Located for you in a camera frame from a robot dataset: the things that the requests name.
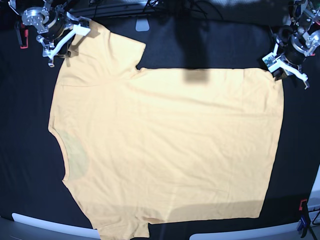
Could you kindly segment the yellow t-shirt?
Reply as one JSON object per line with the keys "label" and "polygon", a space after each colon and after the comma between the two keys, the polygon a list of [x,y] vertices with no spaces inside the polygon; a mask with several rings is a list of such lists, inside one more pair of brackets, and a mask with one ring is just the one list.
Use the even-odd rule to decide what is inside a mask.
{"label": "yellow t-shirt", "polygon": [[284,115],[260,68],[137,69],[146,45],[92,21],[59,71],[48,130],[103,240],[150,224],[258,218]]}

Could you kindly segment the red black clamp top left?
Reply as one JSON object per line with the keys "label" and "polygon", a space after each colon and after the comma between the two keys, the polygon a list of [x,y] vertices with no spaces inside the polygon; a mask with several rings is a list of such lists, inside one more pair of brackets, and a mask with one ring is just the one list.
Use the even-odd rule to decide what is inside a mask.
{"label": "red black clamp top left", "polygon": [[27,49],[29,44],[29,30],[23,23],[19,21],[15,23],[14,28],[16,31],[20,49]]}

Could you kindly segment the red black clamp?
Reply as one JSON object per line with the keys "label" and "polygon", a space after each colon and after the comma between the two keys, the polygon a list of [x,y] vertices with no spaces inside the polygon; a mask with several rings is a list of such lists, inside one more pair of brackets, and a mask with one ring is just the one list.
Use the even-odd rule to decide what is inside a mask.
{"label": "red black clamp", "polygon": [[20,49],[27,49],[29,44],[29,30],[23,23],[19,21],[15,23],[14,28],[16,31]]}
{"label": "red black clamp", "polygon": [[305,198],[305,199],[302,199],[299,203],[299,211],[302,211],[304,209],[304,207],[307,205],[307,202],[308,200]]}

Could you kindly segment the grey tape patch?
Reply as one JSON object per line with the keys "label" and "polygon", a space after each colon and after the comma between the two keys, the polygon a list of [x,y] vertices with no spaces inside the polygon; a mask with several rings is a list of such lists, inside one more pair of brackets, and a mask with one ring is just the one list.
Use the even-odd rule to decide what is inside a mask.
{"label": "grey tape patch", "polygon": [[135,24],[135,30],[137,32],[147,32],[150,30],[149,21],[146,18],[137,19]]}

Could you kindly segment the black table cloth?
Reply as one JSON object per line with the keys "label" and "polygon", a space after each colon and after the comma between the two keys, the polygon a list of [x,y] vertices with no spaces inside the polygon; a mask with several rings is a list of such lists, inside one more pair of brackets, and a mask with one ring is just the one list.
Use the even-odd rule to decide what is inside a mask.
{"label": "black table cloth", "polygon": [[[100,19],[112,32],[146,44],[140,67],[262,67],[271,49],[267,27],[195,19],[149,20],[137,32],[134,18]],[[29,32],[20,49],[13,28],[0,32],[0,215],[12,213],[90,228],[62,183],[62,153],[48,131],[54,86],[62,60],[49,68]],[[259,218],[151,225],[153,240],[187,240],[193,234],[260,229],[296,222],[299,204],[308,198],[320,164],[320,56],[303,65],[310,87],[287,79],[283,125],[266,200]]]}

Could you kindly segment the red black clamp bottom right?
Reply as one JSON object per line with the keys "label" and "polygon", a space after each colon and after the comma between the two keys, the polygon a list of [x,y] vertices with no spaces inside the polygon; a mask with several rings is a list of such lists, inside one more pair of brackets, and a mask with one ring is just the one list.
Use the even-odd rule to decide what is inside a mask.
{"label": "red black clamp bottom right", "polygon": [[299,211],[302,211],[304,209],[304,207],[307,205],[307,202],[308,200],[305,198],[305,199],[302,199],[299,203]]}

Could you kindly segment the blue clamp bottom right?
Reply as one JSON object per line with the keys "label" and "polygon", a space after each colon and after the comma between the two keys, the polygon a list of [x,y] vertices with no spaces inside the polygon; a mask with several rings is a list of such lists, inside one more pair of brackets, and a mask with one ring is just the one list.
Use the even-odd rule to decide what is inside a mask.
{"label": "blue clamp bottom right", "polygon": [[301,208],[301,215],[300,215],[300,223],[297,228],[297,231],[300,233],[300,238],[304,238],[307,235],[308,228],[310,226],[310,217],[307,208]]}

